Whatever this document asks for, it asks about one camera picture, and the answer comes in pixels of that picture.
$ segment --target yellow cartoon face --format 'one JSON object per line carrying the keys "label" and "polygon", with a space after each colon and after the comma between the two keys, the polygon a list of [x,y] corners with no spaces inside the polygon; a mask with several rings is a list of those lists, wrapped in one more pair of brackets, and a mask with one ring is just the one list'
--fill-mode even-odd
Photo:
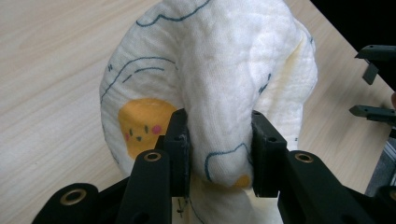
{"label": "yellow cartoon face", "polygon": [[124,105],[119,112],[119,122],[129,156],[135,160],[141,152],[154,149],[176,110],[165,101],[150,98],[132,100]]}

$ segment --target white towel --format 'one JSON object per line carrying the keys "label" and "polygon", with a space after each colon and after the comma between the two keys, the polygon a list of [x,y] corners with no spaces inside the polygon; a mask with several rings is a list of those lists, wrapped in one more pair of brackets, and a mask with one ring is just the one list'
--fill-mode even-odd
{"label": "white towel", "polygon": [[281,0],[163,0],[137,20],[107,65],[100,87],[106,142],[128,175],[172,112],[185,108],[193,146],[189,220],[240,223],[254,210],[242,190],[252,184],[251,111],[297,149],[304,101],[317,81],[314,54],[312,36]]}

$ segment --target wooden table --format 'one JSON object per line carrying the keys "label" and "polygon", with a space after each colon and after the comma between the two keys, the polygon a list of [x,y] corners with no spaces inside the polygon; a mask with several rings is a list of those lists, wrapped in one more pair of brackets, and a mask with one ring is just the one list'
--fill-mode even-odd
{"label": "wooden table", "polygon": [[[129,27],[158,0],[0,2],[0,223],[30,223],[58,189],[105,189],[122,179],[102,133],[99,83]],[[390,107],[390,88],[308,0],[288,0],[317,44],[318,85],[300,148],[364,192],[390,127],[352,116]]]}

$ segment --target pink cheek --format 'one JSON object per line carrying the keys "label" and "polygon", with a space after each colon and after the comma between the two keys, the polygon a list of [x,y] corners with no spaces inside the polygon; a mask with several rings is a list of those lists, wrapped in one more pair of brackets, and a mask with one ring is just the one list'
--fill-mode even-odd
{"label": "pink cheek", "polygon": [[159,133],[161,133],[162,130],[163,130],[163,129],[161,128],[160,125],[155,125],[155,126],[152,127],[152,129],[151,129],[152,133],[154,133],[154,134],[159,134]]}

